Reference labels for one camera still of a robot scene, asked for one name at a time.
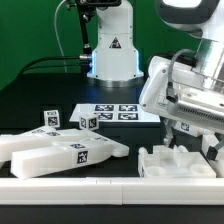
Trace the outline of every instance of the white block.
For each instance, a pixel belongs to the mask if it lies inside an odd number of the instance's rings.
[[[68,131],[37,132],[32,135],[12,135],[0,137],[0,162],[11,160],[12,152],[51,146],[52,142],[80,141],[85,133],[76,129]]]
[[[141,177],[216,177],[216,173],[199,152],[186,152],[182,148],[162,148],[163,150],[159,150],[156,147],[153,154],[148,154],[144,148],[139,150],[138,171]]]
[[[79,116],[79,128],[87,130],[99,129],[98,115],[94,113],[83,113]]]
[[[128,148],[116,148],[110,141],[85,140],[55,143],[52,147],[13,152],[11,172],[19,179],[41,176],[102,162],[112,155],[126,156]]]
[[[60,128],[60,118],[58,110],[44,111],[44,122],[46,126]]]

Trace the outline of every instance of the black cable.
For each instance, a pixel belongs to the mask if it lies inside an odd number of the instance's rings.
[[[17,78],[19,78],[24,71],[26,71],[26,69],[30,68],[32,65],[38,64],[40,62],[44,62],[44,61],[64,61],[64,60],[77,60],[79,59],[79,56],[66,56],[66,57],[44,57],[44,58],[40,58],[34,61],[31,61],[30,63],[28,63],[27,65],[25,65],[20,72],[17,75]]]
[[[83,16],[84,16],[83,12],[88,10],[88,7],[79,5],[77,0],[75,0],[75,2],[76,2],[78,15],[79,15],[79,23],[80,23],[81,34],[82,34],[83,53],[91,54],[92,49],[89,44],[88,32],[87,32],[87,27],[86,27],[87,21],[85,21],[83,18]]]
[[[78,67],[78,66],[89,66],[89,64],[87,63],[80,63],[80,64],[70,64],[68,65],[68,67]],[[64,65],[47,65],[47,66],[36,66],[36,67],[31,67],[31,68],[27,68],[24,70],[24,72],[26,71],[30,71],[30,70],[34,70],[34,69],[44,69],[44,68],[62,68],[64,67]]]

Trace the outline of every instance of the white plastic part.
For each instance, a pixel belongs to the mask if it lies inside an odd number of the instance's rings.
[[[86,138],[77,129],[42,132],[40,129],[25,133],[0,137],[0,162],[11,160],[12,152],[51,146],[52,142],[80,141]]]
[[[127,156],[129,153],[125,145],[89,131],[84,133],[88,138],[79,142],[55,142],[51,147],[13,152],[11,173],[24,180],[99,163],[111,156]]]
[[[199,152],[188,152],[183,146],[174,150],[153,147],[153,154],[139,150],[138,172],[141,177],[215,178],[216,173]]]
[[[44,122],[46,126],[60,128],[60,117],[58,110],[44,111]]]
[[[218,133],[224,133],[224,129],[222,128],[221,123],[214,122],[212,119],[209,118],[209,116],[207,118],[204,117],[204,119],[201,119],[198,116],[194,116],[194,114],[186,112],[185,114],[182,113],[182,116],[180,117],[179,114],[177,113],[179,112],[178,110],[176,114],[174,114],[176,116],[171,115],[168,112],[167,110],[168,100],[166,99],[166,88],[167,88],[167,82],[168,82],[169,64],[170,64],[170,60],[167,60],[161,57],[154,57],[152,59],[149,66],[149,71],[148,71],[148,73],[150,74],[150,77],[147,79],[139,99],[142,109],[145,112],[157,114],[161,117],[165,117],[171,120],[181,121],[189,125],[193,125],[203,129],[209,129],[210,131],[214,131]],[[182,90],[184,90],[185,88],[189,86],[195,89],[201,89],[203,86],[204,78],[203,76],[192,72],[190,66],[187,66],[181,63],[175,63],[174,70],[173,70],[173,80],[174,80],[175,93],[180,94],[182,93]],[[218,93],[210,91],[210,96],[217,95],[217,94]],[[204,107],[205,102],[201,104],[200,99],[198,99],[197,102],[194,101],[191,104],[189,104],[187,108],[198,110],[199,114],[200,114],[200,111],[203,111],[203,110],[210,111],[210,114],[213,115],[214,102],[210,100],[208,96],[206,96],[206,99],[204,99],[204,101],[207,102],[205,107]],[[224,116],[224,110],[222,110],[222,112],[215,111],[215,113],[219,114],[220,117]]]
[[[194,125],[189,125],[189,124],[181,122],[181,121],[176,122],[176,124],[174,126],[174,129],[176,129],[178,131],[181,131],[181,132],[184,132],[184,133],[189,134],[189,135],[194,136],[194,137],[198,137],[198,136],[201,136],[201,135],[213,135],[213,134],[215,134],[214,131],[210,131],[210,130],[207,130],[207,129],[204,129],[204,128],[199,128],[199,127],[196,127]]]
[[[223,178],[0,179],[1,205],[224,205]]]
[[[138,51],[133,46],[133,8],[127,0],[119,7],[97,10],[98,45],[93,51],[89,78],[129,81],[143,77]]]
[[[90,131],[99,129],[98,115],[94,113],[82,113],[79,115],[79,128]]]
[[[202,151],[207,155],[210,146],[214,147],[219,143],[215,135],[204,135],[202,139]],[[224,147],[219,149],[216,160],[209,160],[210,165],[217,173],[217,177],[224,177]]]

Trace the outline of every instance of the black tabletop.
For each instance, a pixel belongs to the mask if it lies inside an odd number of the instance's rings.
[[[85,77],[79,74],[27,74],[16,79],[0,92],[0,134],[19,134],[42,126],[44,124],[43,111],[52,109],[59,110],[62,129],[73,128],[74,124],[69,122],[69,119],[77,103],[135,104],[138,103],[141,90],[142,85],[114,89],[94,86],[89,84]],[[131,127],[130,130],[136,133],[134,129],[135,127]],[[155,135],[152,136],[151,140],[148,138],[148,145],[147,142],[144,142],[146,146],[151,146],[161,139],[161,136],[158,136],[160,135],[159,127],[155,126],[152,130],[157,130],[158,132],[154,133]],[[185,137],[180,135],[178,139],[184,140]],[[135,147],[133,141],[130,140],[130,142],[131,146]],[[126,169],[118,169],[121,162],[123,166],[126,166]],[[122,172],[122,175],[137,176],[136,165],[137,152],[134,151],[131,158],[112,159],[107,161],[107,163],[93,166],[90,170],[93,175],[95,175],[97,170],[99,176],[104,176],[105,172],[111,172],[111,169],[114,172],[114,176],[118,175],[119,172]],[[63,173],[63,175],[71,175],[73,177],[75,175],[84,176],[87,174],[89,174],[88,168],[84,168],[81,174],[77,170]],[[223,222],[224,207],[180,205],[1,205],[0,217],[2,223],[7,224],[105,222],[108,224],[115,222],[128,224],[219,224]]]

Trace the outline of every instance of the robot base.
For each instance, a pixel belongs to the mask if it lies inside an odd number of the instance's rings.
[[[137,77],[134,79],[130,79],[127,81],[110,81],[110,80],[102,80],[102,79],[97,79],[97,78],[91,78],[87,77],[87,80],[91,84],[95,84],[98,86],[103,86],[103,87],[109,87],[109,88],[122,88],[122,87],[129,87],[129,86],[136,86],[136,85],[141,85],[144,83],[144,76]]]

